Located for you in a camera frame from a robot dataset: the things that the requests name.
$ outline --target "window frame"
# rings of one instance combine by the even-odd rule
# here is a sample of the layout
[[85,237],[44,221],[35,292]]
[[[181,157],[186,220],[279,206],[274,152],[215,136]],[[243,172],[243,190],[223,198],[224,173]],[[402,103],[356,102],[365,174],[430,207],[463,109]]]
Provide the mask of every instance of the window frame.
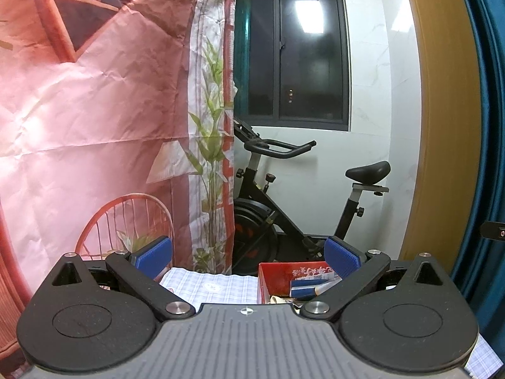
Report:
[[349,49],[348,27],[345,15],[344,0],[337,0],[337,11],[342,50],[342,119],[328,120],[310,117],[281,117],[280,110],[280,59],[281,59],[281,0],[273,0],[273,31],[274,31],[274,81],[273,81],[273,113],[271,116],[241,116],[250,125],[267,127],[314,128],[333,131],[349,131],[350,87],[349,87]]

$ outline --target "circular cover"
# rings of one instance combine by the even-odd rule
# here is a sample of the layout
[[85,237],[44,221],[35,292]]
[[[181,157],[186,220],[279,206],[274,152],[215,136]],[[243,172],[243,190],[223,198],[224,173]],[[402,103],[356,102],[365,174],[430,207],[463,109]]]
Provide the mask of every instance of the circular cover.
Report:
[[462,365],[478,326],[463,297],[416,284],[351,302],[339,332],[359,357],[387,370],[429,373]]
[[30,304],[21,315],[18,341],[29,362],[63,372],[102,370],[131,358],[154,335],[145,303],[99,287],[74,288],[79,285],[58,286],[57,296],[37,298],[41,306]]

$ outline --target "triangular opening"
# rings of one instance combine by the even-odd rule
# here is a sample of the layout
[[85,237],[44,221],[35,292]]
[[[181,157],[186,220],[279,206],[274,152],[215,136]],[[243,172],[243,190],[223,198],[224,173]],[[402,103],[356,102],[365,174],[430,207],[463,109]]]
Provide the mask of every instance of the triangular opening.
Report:
[[81,278],[75,269],[75,265],[72,262],[67,262],[65,265],[63,265],[60,273],[54,279],[52,284],[54,286],[61,286],[79,282],[81,282]]
[[442,281],[438,277],[436,271],[428,262],[421,265],[421,270],[419,271],[416,282],[426,283],[428,285],[442,285]]

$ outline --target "red box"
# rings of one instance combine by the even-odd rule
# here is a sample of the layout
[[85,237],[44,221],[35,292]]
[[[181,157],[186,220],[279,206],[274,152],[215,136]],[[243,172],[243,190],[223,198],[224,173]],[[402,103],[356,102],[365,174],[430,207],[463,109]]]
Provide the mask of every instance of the red box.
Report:
[[294,278],[332,271],[324,261],[261,263],[258,268],[258,303],[270,303],[272,295],[289,295],[290,283]]

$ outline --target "gray textured panel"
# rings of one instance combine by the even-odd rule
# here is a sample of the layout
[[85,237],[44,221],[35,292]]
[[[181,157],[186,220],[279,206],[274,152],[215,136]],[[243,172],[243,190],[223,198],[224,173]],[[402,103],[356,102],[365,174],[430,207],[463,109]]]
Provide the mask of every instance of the gray textured panel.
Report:
[[[23,379],[70,377],[33,368]],[[193,318],[165,322],[147,349],[82,379],[400,379],[366,365],[339,343],[330,324],[297,316],[291,305],[204,305]],[[423,379],[468,379],[452,370]]]

